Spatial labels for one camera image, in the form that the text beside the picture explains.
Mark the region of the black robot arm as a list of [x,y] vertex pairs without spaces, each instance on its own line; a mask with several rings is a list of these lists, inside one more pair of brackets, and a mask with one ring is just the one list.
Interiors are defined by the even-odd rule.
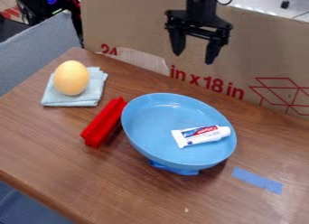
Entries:
[[179,56],[186,48],[186,36],[208,41],[204,63],[214,63],[220,48],[228,44],[231,23],[216,16],[218,0],[186,0],[184,10],[165,10],[165,29],[172,52]]

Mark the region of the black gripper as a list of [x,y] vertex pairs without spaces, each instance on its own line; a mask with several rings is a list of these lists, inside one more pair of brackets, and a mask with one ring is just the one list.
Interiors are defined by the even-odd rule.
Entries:
[[208,40],[206,45],[204,63],[214,63],[220,48],[228,43],[231,23],[226,22],[216,15],[210,22],[195,21],[184,10],[165,10],[165,29],[171,43],[171,49],[179,56],[186,48],[186,36]]

